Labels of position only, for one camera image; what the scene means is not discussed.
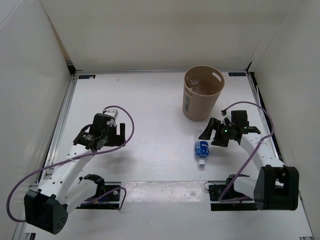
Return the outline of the small clear labelled bottle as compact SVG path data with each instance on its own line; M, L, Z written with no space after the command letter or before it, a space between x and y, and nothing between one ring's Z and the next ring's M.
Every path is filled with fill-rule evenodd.
M189 87L189 89L193 93L201 95L201 96L208 96L209 95L208 92L206 91L206 89L202 85L193 85L193 86Z

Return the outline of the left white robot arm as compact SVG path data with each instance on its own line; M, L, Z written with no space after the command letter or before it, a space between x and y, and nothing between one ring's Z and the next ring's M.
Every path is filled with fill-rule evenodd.
M100 200L105 195L105 180L96 174L79 176L84 166L103 147L125 143L125 124L116 124L114 108L97 113L92 124L83 127L67 155L69 162L56 166L49 179L24 196L25 220L53 235L65 226L69 214L85 201Z

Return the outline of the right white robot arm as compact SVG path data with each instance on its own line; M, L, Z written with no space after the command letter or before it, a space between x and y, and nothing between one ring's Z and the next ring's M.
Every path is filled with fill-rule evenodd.
M261 132L251 126L245 110L223 111L224 118L210 118L199 140L212 140L211 145L228 147L229 141L236 141L249 155L258 170L257 179L238 173L231 174L225 181L225 188L219 195L219 202L254 201L258 210L294 211L299 200L299 172L287 166L264 145Z

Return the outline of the clear plastic bottle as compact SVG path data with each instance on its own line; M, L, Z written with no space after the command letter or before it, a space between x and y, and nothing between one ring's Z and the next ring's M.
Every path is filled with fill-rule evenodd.
M199 77L191 77L186 80L186 84L189 88L201 85L201 79Z

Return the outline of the blue label plastic bottle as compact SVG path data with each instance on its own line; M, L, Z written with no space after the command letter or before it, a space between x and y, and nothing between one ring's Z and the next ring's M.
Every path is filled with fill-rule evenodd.
M199 168L204 168L206 166L206 161L209 156L208 141L199 139L204 130L205 129L202 126L199 126L194 134L194 159L196 160Z

